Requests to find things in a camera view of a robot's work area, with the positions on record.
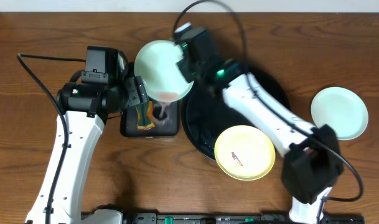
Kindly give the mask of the light green plate top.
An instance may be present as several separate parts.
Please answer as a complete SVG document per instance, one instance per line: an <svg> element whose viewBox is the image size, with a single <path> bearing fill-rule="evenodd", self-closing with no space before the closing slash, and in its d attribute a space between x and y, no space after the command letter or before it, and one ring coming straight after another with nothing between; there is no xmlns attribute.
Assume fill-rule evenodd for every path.
<svg viewBox="0 0 379 224"><path fill-rule="evenodd" d="M368 126L368 110L362 99L342 87L328 87L311 101L311 117L317 127L330 126L339 140L351 140Z"/></svg>

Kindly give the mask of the light green plate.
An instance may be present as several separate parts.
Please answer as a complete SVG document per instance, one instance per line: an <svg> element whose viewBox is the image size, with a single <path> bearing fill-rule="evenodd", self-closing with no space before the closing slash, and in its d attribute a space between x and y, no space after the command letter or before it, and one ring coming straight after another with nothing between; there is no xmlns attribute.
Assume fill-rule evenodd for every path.
<svg viewBox="0 0 379 224"><path fill-rule="evenodd" d="M362 99L342 87L328 87L311 101L311 117L317 127L330 126L339 140L351 140L368 126L368 110Z"/></svg>
<svg viewBox="0 0 379 224"><path fill-rule="evenodd" d="M134 74L142 78L148 97L165 103L183 99L193 82L187 82L177 63L183 59L180 46L169 40L155 40L138 52Z"/></svg>

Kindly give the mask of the yellow plate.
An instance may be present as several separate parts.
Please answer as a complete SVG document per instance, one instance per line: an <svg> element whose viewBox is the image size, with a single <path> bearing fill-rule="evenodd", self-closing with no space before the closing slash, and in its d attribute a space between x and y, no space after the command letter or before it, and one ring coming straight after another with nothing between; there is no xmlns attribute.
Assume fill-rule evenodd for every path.
<svg viewBox="0 0 379 224"><path fill-rule="evenodd" d="M274 166L276 153L264 132L252 126L233 126L219 135L215 160L224 173L243 181L264 177Z"/></svg>

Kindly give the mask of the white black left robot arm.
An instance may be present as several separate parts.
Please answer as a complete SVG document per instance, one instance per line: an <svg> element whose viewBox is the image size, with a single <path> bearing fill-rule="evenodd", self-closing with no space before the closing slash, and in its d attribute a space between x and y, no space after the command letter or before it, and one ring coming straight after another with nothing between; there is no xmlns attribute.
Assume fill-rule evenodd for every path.
<svg viewBox="0 0 379 224"><path fill-rule="evenodd" d="M79 83L71 78L58 91L54 148L39 195L26 223L124 223L114 205L102 205L87 217L82 198L91 159L109 114L148 101L139 77Z"/></svg>

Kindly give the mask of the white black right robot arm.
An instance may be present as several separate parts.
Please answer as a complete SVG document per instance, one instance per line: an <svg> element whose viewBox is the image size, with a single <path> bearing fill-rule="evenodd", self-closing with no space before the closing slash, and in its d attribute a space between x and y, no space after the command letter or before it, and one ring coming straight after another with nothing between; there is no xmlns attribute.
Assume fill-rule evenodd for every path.
<svg viewBox="0 0 379 224"><path fill-rule="evenodd" d="M284 159L282 181L294 197L290 219L319 223L323 204L344 171L334 130L292 113L279 83L258 68L190 52L178 66L194 86L182 103L182 125L196 149L215 159L223 128L245 123L260 129Z"/></svg>

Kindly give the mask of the rectangular black tray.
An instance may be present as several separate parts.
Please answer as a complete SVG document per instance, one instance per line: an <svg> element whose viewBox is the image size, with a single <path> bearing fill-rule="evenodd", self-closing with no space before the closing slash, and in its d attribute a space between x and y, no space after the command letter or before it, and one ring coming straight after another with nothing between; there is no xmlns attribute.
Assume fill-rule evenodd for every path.
<svg viewBox="0 0 379 224"><path fill-rule="evenodd" d="M136 107L130 107L121 112L119 131L122 136L128 138L158 138L173 137L179 130L179 106L180 101L163 105L161 102L148 96L153 103L153 120L155 127L151 129L138 129L138 116Z"/></svg>

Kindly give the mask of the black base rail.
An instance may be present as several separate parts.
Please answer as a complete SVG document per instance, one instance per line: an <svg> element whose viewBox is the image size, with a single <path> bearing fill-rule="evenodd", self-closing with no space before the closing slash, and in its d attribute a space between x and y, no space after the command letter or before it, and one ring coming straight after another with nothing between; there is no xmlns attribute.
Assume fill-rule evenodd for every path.
<svg viewBox="0 0 379 224"><path fill-rule="evenodd" d="M82 223L122 224L238 224L285 223L293 221L286 212L254 214L191 214L191 213L130 213L113 205L100 205L94 211L81 214Z"/></svg>

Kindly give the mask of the orange green sponge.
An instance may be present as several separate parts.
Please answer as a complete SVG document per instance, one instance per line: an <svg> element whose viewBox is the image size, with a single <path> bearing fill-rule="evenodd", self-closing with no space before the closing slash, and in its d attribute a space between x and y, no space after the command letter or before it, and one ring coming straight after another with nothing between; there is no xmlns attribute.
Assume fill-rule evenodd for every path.
<svg viewBox="0 0 379 224"><path fill-rule="evenodd" d="M147 103L143 103L136 106L137 116L138 116L138 129L151 129L155 127L153 120L153 103L152 101L148 101Z"/></svg>

